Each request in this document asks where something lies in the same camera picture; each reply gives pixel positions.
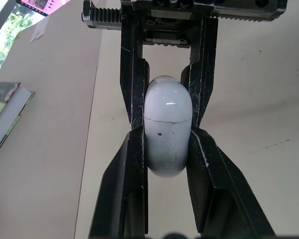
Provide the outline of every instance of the white wall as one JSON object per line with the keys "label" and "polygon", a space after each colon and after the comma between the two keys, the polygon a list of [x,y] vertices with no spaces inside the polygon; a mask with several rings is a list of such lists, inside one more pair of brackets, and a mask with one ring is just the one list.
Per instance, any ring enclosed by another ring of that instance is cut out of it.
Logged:
{"label": "white wall", "polygon": [[82,1],[21,32],[0,71],[36,94],[0,149],[0,239],[74,238],[101,32]]}

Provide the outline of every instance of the black mark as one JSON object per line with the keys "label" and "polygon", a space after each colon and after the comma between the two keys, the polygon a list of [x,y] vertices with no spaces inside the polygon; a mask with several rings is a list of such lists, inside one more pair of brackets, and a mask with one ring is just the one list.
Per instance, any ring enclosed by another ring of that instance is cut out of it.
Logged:
{"label": "black mark", "polygon": [[[280,142],[280,143],[284,143],[284,142],[290,142],[290,139],[286,139],[286,140],[284,140],[284,141],[282,141],[282,142]],[[268,145],[268,146],[266,146],[265,148],[273,147],[273,146],[276,146],[276,145],[278,145],[278,144],[276,143],[276,144],[273,144],[273,145]]]}

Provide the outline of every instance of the black metal frame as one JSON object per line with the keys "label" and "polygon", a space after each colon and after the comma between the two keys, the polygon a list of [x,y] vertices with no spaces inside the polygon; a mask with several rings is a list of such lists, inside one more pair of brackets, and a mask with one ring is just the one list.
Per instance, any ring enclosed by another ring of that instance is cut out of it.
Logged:
{"label": "black metal frame", "polygon": [[[132,131],[104,173],[90,237],[143,238],[148,233],[143,114],[149,65],[142,59],[142,10],[122,4],[120,14],[120,85]],[[199,129],[213,88],[217,26],[217,19],[206,16],[191,23],[186,35],[191,62],[181,77],[193,103],[187,175],[197,230],[223,239],[275,236],[241,171]]]}

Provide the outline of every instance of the paper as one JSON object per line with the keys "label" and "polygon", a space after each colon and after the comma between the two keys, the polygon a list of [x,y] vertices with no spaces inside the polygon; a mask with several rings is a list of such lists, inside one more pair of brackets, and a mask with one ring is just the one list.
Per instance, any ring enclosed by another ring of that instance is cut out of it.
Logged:
{"label": "paper", "polygon": [[36,27],[35,27],[35,30],[34,30],[34,33],[33,33],[32,37],[30,39],[30,42],[32,42],[35,39],[38,39],[41,36],[43,36],[43,34],[45,32],[45,29],[46,29],[46,26],[47,26],[48,21],[49,21],[49,17],[50,16],[47,16],[46,18],[44,18],[43,20],[41,20],[40,22],[38,22],[36,24]]}

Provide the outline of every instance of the scratch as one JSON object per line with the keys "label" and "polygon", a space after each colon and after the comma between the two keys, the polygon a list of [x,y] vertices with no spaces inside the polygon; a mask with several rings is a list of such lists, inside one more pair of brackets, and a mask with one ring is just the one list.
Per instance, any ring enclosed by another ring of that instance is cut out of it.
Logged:
{"label": "scratch", "polygon": [[[290,142],[290,139],[286,139],[286,140],[284,140],[284,141],[282,141],[282,142],[280,142],[280,143],[284,143],[284,142]],[[265,148],[273,147],[273,146],[276,146],[276,145],[278,145],[278,144],[276,143],[276,144],[268,145],[268,146],[266,146]]]}
{"label": "scratch", "polygon": [[124,49],[125,51],[128,51],[128,52],[130,52],[130,50],[127,50],[125,47],[121,47],[122,49]]}
{"label": "scratch", "polygon": [[196,137],[196,139],[198,141],[198,144],[199,144],[199,147],[200,147],[200,150],[202,152],[203,159],[204,159],[205,166],[208,168],[209,164],[207,162],[207,158],[205,157],[205,153],[204,153],[204,151],[202,149],[202,145],[201,145],[200,139],[199,139],[198,135],[195,132],[193,132],[192,130],[191,130],[191,132],[193,133],[193,135]]}

